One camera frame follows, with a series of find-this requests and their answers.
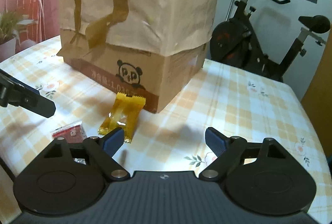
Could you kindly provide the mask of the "cardboard box with paper liner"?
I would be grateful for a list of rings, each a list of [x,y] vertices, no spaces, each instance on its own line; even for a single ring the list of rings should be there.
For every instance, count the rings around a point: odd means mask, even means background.
[[[158,113],[202,68],[217,0],[59,0],[59,56]]]

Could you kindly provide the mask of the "wooden door panel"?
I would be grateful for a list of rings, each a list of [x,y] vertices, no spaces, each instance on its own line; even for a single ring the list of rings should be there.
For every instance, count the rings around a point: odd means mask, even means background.
[[[331,139],[331,35],[315,75],[301,100],[319,139]]]

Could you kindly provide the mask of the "yellow snack packet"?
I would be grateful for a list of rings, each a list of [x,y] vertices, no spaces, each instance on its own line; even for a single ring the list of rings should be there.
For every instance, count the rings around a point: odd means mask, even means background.
[[[99,135],[106,135],[113,129],[121,127],[124,130],[124,141],[131,143],[138,116],[145,104],[146,99],[144,97],[117,93],[110,113],[98,129]]]

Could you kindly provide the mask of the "checkered table cloth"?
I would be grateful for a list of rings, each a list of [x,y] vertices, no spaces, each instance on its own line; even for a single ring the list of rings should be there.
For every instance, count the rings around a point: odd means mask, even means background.
[[[1,69],[56,105],[51,118],[20,107],[1,109],[1,157],[17,175],[52,140],[52,131],[81,121],[95,136],[115,94],[75,71],[58,56],[55,37],[1,63]],[[136,170],[201,172],[215,160],[204,134],[213,127],[249,142],[274,138],[311,174],[317,186],[309,214],[331,223],[331,175],[319,138],[292,89],[279,82],[206,60],[160,112],[142,111],[131,143],[115,160]]]

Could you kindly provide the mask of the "small red panda packet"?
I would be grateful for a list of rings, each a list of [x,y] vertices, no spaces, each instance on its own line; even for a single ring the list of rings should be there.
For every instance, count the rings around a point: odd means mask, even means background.
[[[68,143],[80,143],[87,138],[82,121],[75,121],[51,132],[52,138],[64,138]]]

